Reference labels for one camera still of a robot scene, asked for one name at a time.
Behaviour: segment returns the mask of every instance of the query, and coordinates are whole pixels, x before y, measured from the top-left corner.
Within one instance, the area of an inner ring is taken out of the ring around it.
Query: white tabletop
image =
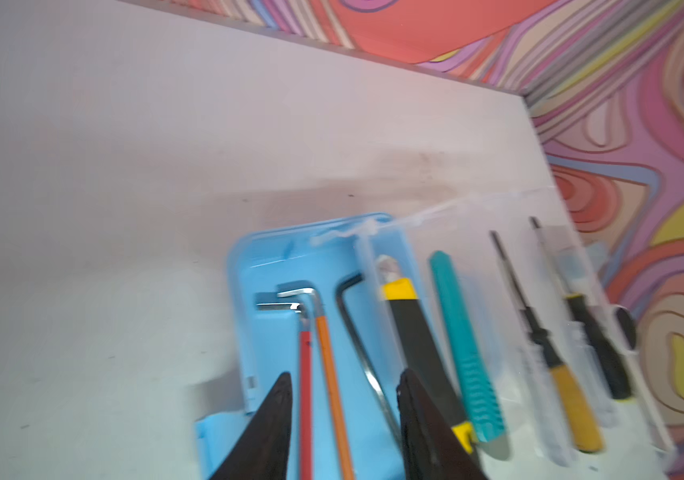
[[[0,479],[199,478],[250,231],[550,185],[520,98],[115,0],[0,1]]]

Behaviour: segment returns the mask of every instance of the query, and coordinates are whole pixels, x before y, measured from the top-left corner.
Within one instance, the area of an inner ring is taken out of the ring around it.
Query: blue container
[[[368,221],[384,223],[387,214],[368,214],[317,224],[270,230],[242,238],[228,259],[228,280],[236,313],[241,355],[241,376],[246,411],[226,412],[204,418],[196,424],[204,478],[213,473],[227,456],[281,372],[289,371],[293,381],[293,427],[288,478],[298,478],[299,465],[299,329],[293,312],[259,311],[257,294],[276,292],[285,283],[308,280],[321,295],[329,323],[339,390],[359,480],[403,478],[403,459],[387,428],[363,369],[357,359],[335,301],[337,285],[366,265],[361,261],[356,236],[339,237],[311,245],[311,239],[330,230],[349,230]],[[404,271],[418,270],[409,259],[399,258]],[[403,363],[392,326],[379,314],[375,282],[350,288],[345,301],[353,322],[383,384],[385,396],[395,412],[395,388]],[[320,359],[315,325],[313,331],[313,464],[314,477],[341,478],[326,383]]]

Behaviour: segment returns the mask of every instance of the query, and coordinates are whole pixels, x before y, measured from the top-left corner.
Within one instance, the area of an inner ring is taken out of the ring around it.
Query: yellow screwdriver
[[[568,427],[572,431],[572,437],[574,438],[577,450],[584,453],[600,452],[603,449],[603,438],[598,429],[596,418],[585,399],[585,394],[579,388],[579,384],[574,378],[572,371],[561,360],[556,348],[552,345],[549,338],[550,332],[539,325],[534,310],[526,302],[520,284],[516,279],[516,273],[512,269],[512,264],[507,257],[505,248],[501,245],[499,235],[492,231],[491,239],[494,241],[496,251],[501,258],[501,264],[507,273],[512,296],[515,299],[519,312],[523,315],[523,319],[529,326],[529,339],[542,348],[542,356],[545,359],[545,364],[552,376],[553,382],[556,384],[556,389],[558,389],[558,395],[561,398]]]
[[[566,278],[561,274],[555,260],[550,256],[542,227],[535,216],[529,218],[532,227],[539,238],[539,246],[548,261],[549,270],[553,273],[553,280],[560,290],[559,293],[566,301],[572,320],[580,322],[585,329],[585,336],[590,346],[596,351],[598,363],[601,365],[603,376],[606,378],[608,389],[615,400],[626,400],[632,397],[632,388],[628,378],[625,364],[617,353],[611,341],[606,338],[603,329],[598,325],[596,318],[587,307],[587,300],[582,293],[574,292],[568,285]]]

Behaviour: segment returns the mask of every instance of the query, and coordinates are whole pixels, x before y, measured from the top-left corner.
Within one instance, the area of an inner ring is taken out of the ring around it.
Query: teal plastic handle
[[[462,403],[478,439],[490,442],[505,433],[505,421],[475,343],[451,257],[437,251],[430,257],[430,267],[443,311],[443,322],[449,334],[459,388],[462,390]]]

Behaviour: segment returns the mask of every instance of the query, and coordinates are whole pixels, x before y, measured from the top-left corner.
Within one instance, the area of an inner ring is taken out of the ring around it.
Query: abstract pattern
[[[684,480],[684,0],[173,2],[526,95]]]

